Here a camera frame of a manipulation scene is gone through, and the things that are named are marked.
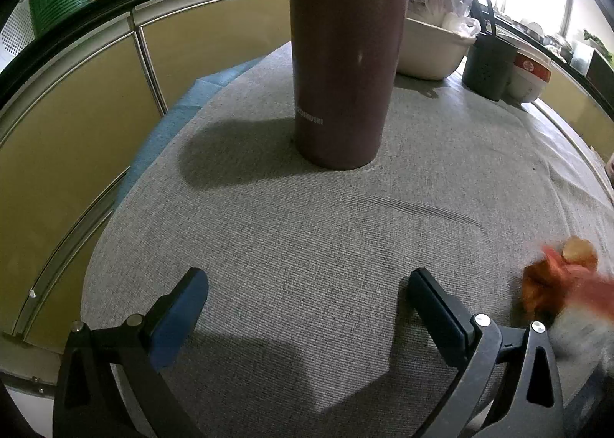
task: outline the wall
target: wall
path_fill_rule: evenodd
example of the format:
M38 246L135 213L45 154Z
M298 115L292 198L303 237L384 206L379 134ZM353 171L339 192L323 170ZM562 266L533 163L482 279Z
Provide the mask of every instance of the wall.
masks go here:
M614 31L595 0L573 0L567 39L584 39L583 30L598 36L610 52L614 52Z

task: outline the metal screw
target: metal screw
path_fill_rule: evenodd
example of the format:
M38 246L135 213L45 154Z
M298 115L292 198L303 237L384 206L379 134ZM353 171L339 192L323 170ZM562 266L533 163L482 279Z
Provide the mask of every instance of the metal screw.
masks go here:
M478 326L482 326L483 328L486 328L490 325L490 317L486 313L478 313L475 316L475 323Z
M73 331L73 333L78 333L79 331L81 331L81 329L83 329L83 326L85 324L81 322L81 320L75 320L75 322L73 322L73 326L71 327L71 331Z
M537 320L531 324L531 327L536 333L544 333L546 331L546 326Z
M140 313L133 313L126 319L126 323L131 327L135 328L136 326L140 326L140 323L143 322L143 316Z

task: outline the white container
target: white container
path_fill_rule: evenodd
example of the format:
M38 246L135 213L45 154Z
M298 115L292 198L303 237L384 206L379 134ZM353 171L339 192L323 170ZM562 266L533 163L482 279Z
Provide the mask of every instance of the white container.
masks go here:
M535 47L533 47L533 45L524 41L522 38L518 38L515 35L508 35L507 33L500 33L499 31L497 31L497 36L514 45L514 47L522 51L522 53L526 56L532 57L546 67L550 66L550 62L552 62L552 60L546 54L537 50Z
M534 102L539 99L551 75L550 69L537 59L518 52L505 91L518 103Z
M475 36L460 36L406 17L397 71L415 78L444 79L456 71L474 43Z

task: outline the blurry orange toy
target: blurry orange toy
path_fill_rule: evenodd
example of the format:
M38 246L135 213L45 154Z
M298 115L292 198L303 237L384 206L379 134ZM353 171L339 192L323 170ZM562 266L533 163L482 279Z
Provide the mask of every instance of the blurry orange toy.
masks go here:
M545 259L524 269L522 299L530 318L536 313L556 316L579 282L597 278L597 251L589 241L574 236L560 253L550 246L542 250Z

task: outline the blue cloth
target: blue cloth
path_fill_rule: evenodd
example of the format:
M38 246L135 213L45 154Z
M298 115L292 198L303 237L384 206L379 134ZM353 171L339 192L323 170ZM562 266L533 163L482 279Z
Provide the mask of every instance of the blue cloth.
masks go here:
M130 192L132 186L139 180L151 163L160 155L167 144L191 120L196 113L211 100L211 98L232 80L241 76L248 69L253 68L263 58L250 60L230 69L219 71L202 78L198 78L194 85L177 100L160 122L148 135L139 151L136 153L128 172L119 187L116 208L124 197Z

